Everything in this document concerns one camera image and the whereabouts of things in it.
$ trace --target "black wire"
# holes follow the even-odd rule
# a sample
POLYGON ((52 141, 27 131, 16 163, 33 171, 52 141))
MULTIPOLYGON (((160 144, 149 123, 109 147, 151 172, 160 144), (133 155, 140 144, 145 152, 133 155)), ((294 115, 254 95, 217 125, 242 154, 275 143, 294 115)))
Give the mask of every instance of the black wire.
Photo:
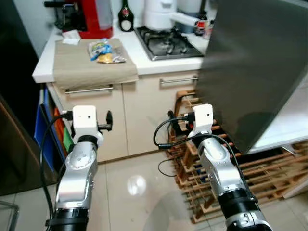
MULTIPOLYGON (((181 118, 173 118, 173 119, 168 119, 168 120, 165 120, 164 122, 162 122, 162 123, 156 128, 156 130, 155 130, 155 132, 154 132, 154 135, 153 135, 153 142, 154 142, 154 144, 155 144, 156 146, 163 145, 163 144, 158 144, 158 143, 156 142, 156 134, 157 134, 157 132, 159 131, 159 129, 160 129, 164 124, 166 124, 166 123, 168 123, 168 122, 175 121, 175 120, 184 120, 184 119, 185 119, 185 118, 183 118, 183 117, 181 117, 181 118)), ((170 144, 168 143, 168 144, 166 144, 166 145, 170 145, 170 147, 174 147, 174 146, 180 145, 180 144, 185 143, 185 142, 187 142, 187 141, 189 141, 189 140, 192 140, 192 139, 194 139, 194 138, 199 138, 199 137, 213 137, 213 138, 216 138, 217 140, 222 141, 223 143, 225 143, 225 144, 227 145, 227 148, 228 148, 229 152, 230 152, 231 155, 233 156, 233 159, 234 159, 236 168, 237 168, 237 170, 238 170, 238 172, 239 172, 239 174, 240 174, 240 177, 241 177, 241 179, 242 179, 242 181, 243 181, 243 184, 244 184, 246 190, 249 192, 250 197, 253 198, 255 201, 257 201, 256 197, 251 193, 251 191, 250 191, 250 189, 249 189, 249 187, 248 187, 248 184, 247 184, 247 182, 246 182, 246 180, 245 180, 245 177, 244 177, 244 175, 243 175, 243 173, 242 173, 242 171, 241 171, 241 169, 240 169, 240 166, 239 166, 239 164, 238 164, 238 162, 237 162, 237 159, 236 159, 236 157, 235 157, 235 154, 234 154, 232 148, 230 147, 229 143, 228 143, 227 141, 225 141, 223 138, 221 138, 220 136, 214 135, 214 134, 205 133, 205 134, 199 134, 199 135, 195 135, 195 136, 192 136, 192 137, 189 137, 189 138, 185 138, 185 139, 183 139, 183 140, 181 140, 181 141, 179 141, 179 142, 176 142, 176 143, 170 143, 170 144)))
POLYGON ((164 173, 162 170, 160 170, 160 168, 159 168, 160 165, 161 165, 162 163, 167 162, 167 161, 170 161, 170 160, 174 160, 174 159, 176 159, 176 158, 179 158, 179 157, 173 157, 173 158, 171 158, 171 159, 163 160, 163 161, 159 162, 159 164, 158 164, 158 166, 157 166, 158 171, 159 171, 161 174, 163 174, 164 176, 166 176, 166 177, 176 177, 177 175, 169 175, 169 174, 166 174, 166 173, 164 173))
POLYGON ((167 133, 168 133, 168 138, 167 138, 167 142, 169 142, 170 139, 170 133, 169 133, 169 128, 171 126, 171 123, 169 123, 168 127, 167 127, 167 133))
POLYGON ((41 181, 42 181, 43 190, 44 190, 45 197, 46 197, 47 204, 48 204, 49 218, 50 219, 52 219, 52 216, 53 216, 53 206, 52 206, 51 197, 50 197, 50 194, 49 194, 49 191, 48 191, 48 188, 47 188, 47 184, 46 184, 46 181, 45 181, 43 150, 44 150, 44 144, 45 144, 46 137, 47 137, 47 134, 49 132, 49 129, 52 127, 52 125, 54 124, 54 122, 57 119, 65 118, 65 117, 66 117, 66 114, 59 115, 59 116, 53 118, 51 120, 51 122, 47 125, 47 128, 46 128, 44 136, 43 136, 42 144, 41 144, 41 150, 40 150, 40 153, 39 153, 40 178, 41 178, 41 181))
POLYGON ((59 20, 59 14, 58 14, 58 8, 55 7, 54 8, 54 16, 56 18, 56 22, 59 20))
POLYGON ((185 118, 181 117, 181 118, 173 118, 173 119, 168 119, 168 120, 165 120, 163 123, 161 123, 155 130, 154 132, 154 135, 153 135, 153 142, 156 146, 158 146, 158 143, 156 142, 156 135, 157 135, 157 132, 159 131, 159 129, 165 125, 166 123, 169 123, 169 122, 172 122, 172 121, 178 121, 178 120, 184 120, 185 118))

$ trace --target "cabinet drawer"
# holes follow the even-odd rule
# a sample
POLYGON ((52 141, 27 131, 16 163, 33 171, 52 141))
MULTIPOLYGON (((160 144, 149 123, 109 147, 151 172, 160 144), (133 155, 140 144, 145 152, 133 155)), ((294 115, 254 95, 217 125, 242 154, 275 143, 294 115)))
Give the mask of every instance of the cabinet drawer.
MULTIPOLYGON (((140 76, 135 83, 123 84, 128 154, 157 150, 153 144, 156 127, 168 119, 168 110, 173 110, 176 93, 192 90, 197 72, 177 72, 140 76)), ((157 134, 159 142, 166 142, 167 128, 157 134)))
POLYGON ((98 162, 128 155, 122 86, 120 84, 113 85, 113 89, 109 90, 70 94, 66 94, 56 84, 53 84, 53 87, 64 110, 72 110, 75 105, 94 105, 99 124, 106 123, 108 110, 112 112, 113 128, 110 132, 103 131, 104 142, 98 149, 98 162))

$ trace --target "drawer handle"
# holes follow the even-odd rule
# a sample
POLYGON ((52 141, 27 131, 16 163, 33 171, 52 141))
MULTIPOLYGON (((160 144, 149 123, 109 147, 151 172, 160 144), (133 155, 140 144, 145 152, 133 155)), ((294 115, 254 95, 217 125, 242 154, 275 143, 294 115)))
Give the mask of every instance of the drawer handle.
POLYGON ((191 81, 191 80, 197 80, 197 77, 192 77, 192 78, 183 78, 183 79, 175 79, 175 80, 163 80, 162 78, 159 80, 159 84, 164 84, 164 83, 180 83, 180 82, 185 82, 185 81, 191 81))
POLYGON ((66 90, 66 94, 73 94, 73 93, 81 93, 81 92, 92 92, 92 91, 101 91, 101 90, 113 90, 113 86, 109 85, 106 88, 96 88, 96 89, 87 89, 87 90, 66 90))

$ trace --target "white floor tile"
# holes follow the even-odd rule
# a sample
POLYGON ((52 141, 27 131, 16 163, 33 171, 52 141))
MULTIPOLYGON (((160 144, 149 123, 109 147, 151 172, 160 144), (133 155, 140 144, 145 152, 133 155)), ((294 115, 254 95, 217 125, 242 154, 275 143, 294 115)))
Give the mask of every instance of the white floor tile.
MULTIPOLYGON (((48 188, 54 201, 55 185, 48 188)), ((16 231, 45 230, 48 206, 42 188, 17 193, 15 204, 19 206, 16 231)))
MULTIPOLYGON (((0 201, 14 203, 15 194, 0 196, 0 201)), ((7 231, 9 228, 9 222, 11 220, 12 210, 7 206, 0 205, 0 227, 1 230, 7 231)))
POLYGON ((210 226, 214 226, 214 225, 224 223, 224 222, 225 222, 224 216, 219 216, 217 218, 213 218, 213 219, 208 220, 208 223, 209 223, 210 226))
POLYGON ((88 231, 109 231, 109 209, 106 184, 106 167, 99 165, 94 178, 94 190, 89 211, 88 231))
POLYGON ((304 226, 285 201, 278 201, 271 206, 265 207, 262 212, 274 230, 305 231, 304 226))
POLYGON ((289 198, 286 203, 308 231, 308 192, 289 198))
POLYGON ((210 228, 211 228, 211 231, 226 231, 227 230, 225 222, 221 222, 219 224, 210 226, 210 228))
MULTIPOLYGON (((193 231, 208 227, 193 225, 173 178, 163 176, 157 165, 164 153, 109 163, 107 187, 111 231, 193 231)), ((164 171, 172 173, 171 166, 164 171)))

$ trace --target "gray refrigerator door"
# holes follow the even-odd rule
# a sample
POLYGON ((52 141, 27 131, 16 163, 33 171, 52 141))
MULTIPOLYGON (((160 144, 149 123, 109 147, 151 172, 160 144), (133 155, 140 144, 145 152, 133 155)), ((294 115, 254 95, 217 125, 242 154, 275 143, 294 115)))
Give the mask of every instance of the gray refrigerator door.
POLYGON ((222 0, 196 87, 247 153, 289 99, 308 64, 308 3, 222 0))

